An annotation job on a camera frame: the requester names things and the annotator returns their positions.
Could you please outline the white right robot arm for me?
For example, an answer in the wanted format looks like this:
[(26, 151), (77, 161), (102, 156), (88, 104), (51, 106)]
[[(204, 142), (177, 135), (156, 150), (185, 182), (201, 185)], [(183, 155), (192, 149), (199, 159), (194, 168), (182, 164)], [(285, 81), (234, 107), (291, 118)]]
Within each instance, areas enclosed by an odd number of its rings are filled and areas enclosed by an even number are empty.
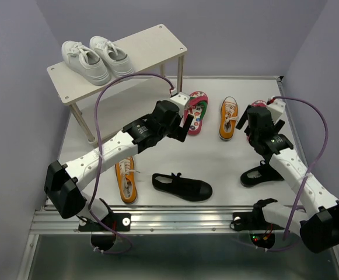
[(292, 206), (277, 199), (260, 199), (250, 212), (234, 215), (230, 224), (235, 231), (263, 230), (269, 225), (298, 235), (313, 253), (339, 245), (339, 199), (326, 190), (301, 161), (291, 141), (275, 122), (272, 107), (249, 105), (237, 129), (246, 124), (249, 144), (263, 157), (260, 165), (244, 172), (240, 182), (254, 187), (271, 181), (285, 181), (296, 194)]

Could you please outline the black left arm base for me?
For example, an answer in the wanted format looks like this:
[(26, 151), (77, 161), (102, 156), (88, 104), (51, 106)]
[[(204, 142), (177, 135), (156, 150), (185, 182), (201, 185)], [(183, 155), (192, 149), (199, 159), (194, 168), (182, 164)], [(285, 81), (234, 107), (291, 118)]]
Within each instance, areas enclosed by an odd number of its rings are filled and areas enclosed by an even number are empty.
[(125, 235), (130, 231), (130, 213), (115, 213), (105, 200), (99, 198), (92, 206), (86, 204), (76, 217), (79, 230), (92, 234), (90, 244), (94, 252), (117, 255), (133, 248), (132, 241)]

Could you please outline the white sneaker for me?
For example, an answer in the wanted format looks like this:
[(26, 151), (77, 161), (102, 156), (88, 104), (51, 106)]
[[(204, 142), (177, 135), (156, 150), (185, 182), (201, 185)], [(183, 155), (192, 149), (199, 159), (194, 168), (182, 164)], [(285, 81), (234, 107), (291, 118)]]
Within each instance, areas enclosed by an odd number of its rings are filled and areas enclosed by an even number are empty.
[(128, 54), (110, 40), (94, 36), (89, 41), (89, 47), (99, 55), (116, 78), (134, 73)]
[(81, 42), (65, 41), (61, 53), (66, 66), (96, 86), (107, 84), (111, 75), (100, 56)]

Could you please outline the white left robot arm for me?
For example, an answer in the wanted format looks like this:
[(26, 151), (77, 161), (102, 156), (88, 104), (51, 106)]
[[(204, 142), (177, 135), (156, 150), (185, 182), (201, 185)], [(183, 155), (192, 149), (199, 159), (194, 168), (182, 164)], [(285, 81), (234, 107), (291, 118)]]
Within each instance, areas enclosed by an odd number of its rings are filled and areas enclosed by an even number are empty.
[(61, 217), (81, 215), (91, 202), (83, 189), (121, 160), (154, 147), (165, 137), (184, 142), (192, 119), (181, 119), (189, 102), (190, 98), (182, 93), (157, 101), (152, 113), (125, 125), (101, 147), (64, 164), (57, 160), (50, 163), (44, 191)]

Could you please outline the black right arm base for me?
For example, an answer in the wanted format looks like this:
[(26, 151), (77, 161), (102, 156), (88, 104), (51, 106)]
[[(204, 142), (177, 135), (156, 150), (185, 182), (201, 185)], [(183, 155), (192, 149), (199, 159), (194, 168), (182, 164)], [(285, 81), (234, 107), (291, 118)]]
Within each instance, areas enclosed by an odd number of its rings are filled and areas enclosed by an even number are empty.
[(248, 230), (253, 245), (266, 250), (271, 249), (275, 244), (274, 230), (280, 227), (265, 220), (263, 208), (273, 202), (277, 200), (260, 199), (250, 212), (234, 212), (229, 227), (237, 232)]

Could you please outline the colourful pink slipper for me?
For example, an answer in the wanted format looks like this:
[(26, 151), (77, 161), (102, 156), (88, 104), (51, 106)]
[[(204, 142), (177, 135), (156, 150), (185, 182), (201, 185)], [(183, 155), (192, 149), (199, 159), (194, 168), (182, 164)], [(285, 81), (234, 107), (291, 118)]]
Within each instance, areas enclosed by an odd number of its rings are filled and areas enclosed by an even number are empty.
[(252, 102), (251, 106), (253, 107), (267, 107), (267, 103), (264, 100), (256, 100)]
[(208, 96), (205, 92), (196, 91), (190, 95), (188, 108), (184, 112), (184, 117), (193, 116), (188, 134), (191, 136), (198, 135), (202, 128), (202, 121), (207, 112)]

